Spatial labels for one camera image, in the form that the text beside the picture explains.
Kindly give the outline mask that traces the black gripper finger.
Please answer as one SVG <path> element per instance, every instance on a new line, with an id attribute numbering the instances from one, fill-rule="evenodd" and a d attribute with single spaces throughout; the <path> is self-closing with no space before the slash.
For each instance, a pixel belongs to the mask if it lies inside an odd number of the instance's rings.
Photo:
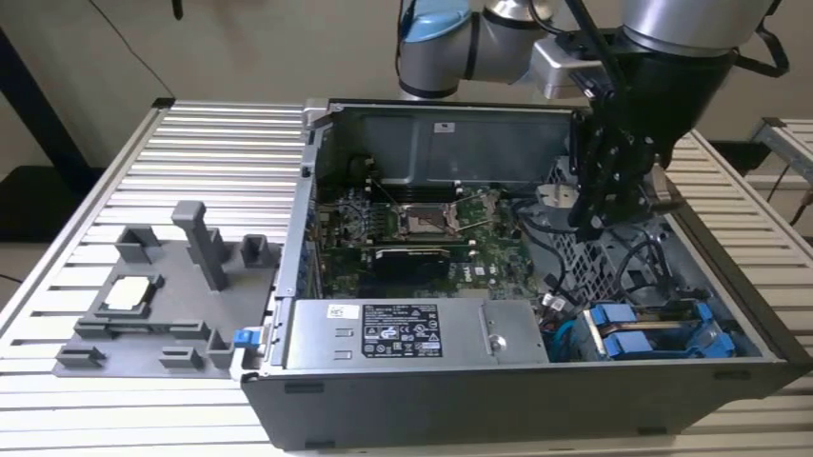
<path id="1" fill-rule="evenodd" d="M 592 228 L 604 210 L 613 169 L 614 138 L 597 121 L 572 121 L 569 133 L 570 172 L 577 178 L 578 198 L 569 215 L 574 228 Z"/>
<path id="2" fill-rule="evenodd" d="M 593 227 L 581 228 L 582 238 L 598 238 L 605 229 L 620 224 L 640 222 L 649 213 L 642 180 L 646 174 L 644 169 L 653 165 L 653 158 L 641 154 L 618 135 L 612 134 L 612 136 L 614 162 L 606 203 L 601 214 L 593 218 Z"/>

